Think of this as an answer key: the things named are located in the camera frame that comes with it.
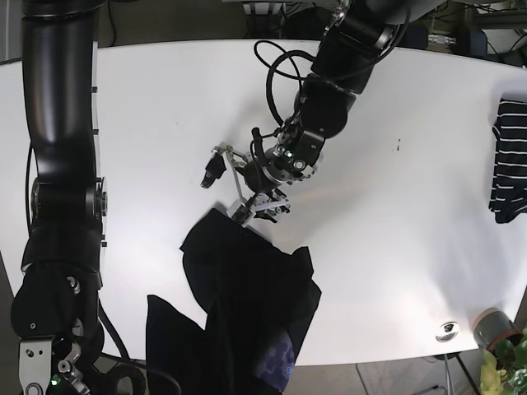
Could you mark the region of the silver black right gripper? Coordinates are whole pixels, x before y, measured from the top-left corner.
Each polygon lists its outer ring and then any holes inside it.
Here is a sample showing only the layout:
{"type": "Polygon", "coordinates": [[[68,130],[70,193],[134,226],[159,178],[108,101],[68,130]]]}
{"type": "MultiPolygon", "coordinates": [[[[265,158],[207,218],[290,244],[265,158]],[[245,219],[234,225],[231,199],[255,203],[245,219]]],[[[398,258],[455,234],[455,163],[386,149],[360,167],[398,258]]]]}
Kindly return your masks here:
{"type": "Polygon", "coordinates": [[[24,394],[102,394],[104,375],[95,367],[105,335],[23,337],[19,380],[24,394]]]}

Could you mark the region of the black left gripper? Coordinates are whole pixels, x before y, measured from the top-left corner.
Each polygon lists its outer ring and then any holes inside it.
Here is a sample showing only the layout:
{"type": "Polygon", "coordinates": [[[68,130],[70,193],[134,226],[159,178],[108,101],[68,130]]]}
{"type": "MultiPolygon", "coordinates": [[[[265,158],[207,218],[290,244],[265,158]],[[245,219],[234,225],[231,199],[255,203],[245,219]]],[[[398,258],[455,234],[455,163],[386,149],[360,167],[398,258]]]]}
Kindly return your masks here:
{"type": "Polygon", "coordinates": [[[210,188],[231,169],[238,198],[227,209],[227,215],[243,226],[253,219],[277,223],[282,214],[290,211],[290,200],[282,188],[315,175],[325,139],[296,124],[277,128],[268,135],[253,128],[251,135],[246,153],[225,142],[212,149],[201,187],[210,188]]]}

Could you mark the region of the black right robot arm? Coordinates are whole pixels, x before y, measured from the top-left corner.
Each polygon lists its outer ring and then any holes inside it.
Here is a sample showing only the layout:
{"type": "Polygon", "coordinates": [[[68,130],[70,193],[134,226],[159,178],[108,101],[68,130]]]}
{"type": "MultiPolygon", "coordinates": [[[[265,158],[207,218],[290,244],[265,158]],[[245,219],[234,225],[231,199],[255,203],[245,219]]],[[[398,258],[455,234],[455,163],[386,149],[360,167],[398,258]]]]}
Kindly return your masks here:
{"type": "Polygon", "coordinates": [[[58,380],[87,394],[77,363],[100,331],[100,250],[106,196],[98,175],[96,117],[99,1],[25,1],[21,65],[36,178],[11,308],[25,394],[58,380]]]}

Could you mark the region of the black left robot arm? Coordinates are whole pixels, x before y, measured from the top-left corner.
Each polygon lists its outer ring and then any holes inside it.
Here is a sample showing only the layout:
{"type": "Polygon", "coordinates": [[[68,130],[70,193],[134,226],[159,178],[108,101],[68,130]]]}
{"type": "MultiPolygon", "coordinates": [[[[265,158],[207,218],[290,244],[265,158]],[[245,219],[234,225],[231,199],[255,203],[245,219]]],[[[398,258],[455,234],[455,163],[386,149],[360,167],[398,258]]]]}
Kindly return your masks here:
{"type": "Polygon", "coordinates": [[[324,30],[318,52],[283,51],[267,66],[265,95],[277,123],[269,133],[274,144],[266,148],[258,128],[251,131],[247,153],[225,142],[215,146],[205,168],[202,188],[210,188],[227,169],[236,187],[252,192],[240,194],[226,214],[240,225],[254,218],[277,222],[290,211],[282,187],[311,179],[322,161],[324,144],[347,125],[348,114],[364,91],[375,65],[400,43],[412,19],[410,1],[341,1],[324,30]],[[298,83],[293,113],[280,116],[273,96],[273,80],[280,66],[296,58],[311,63],[310,73],[290,76],[298,83]]]}

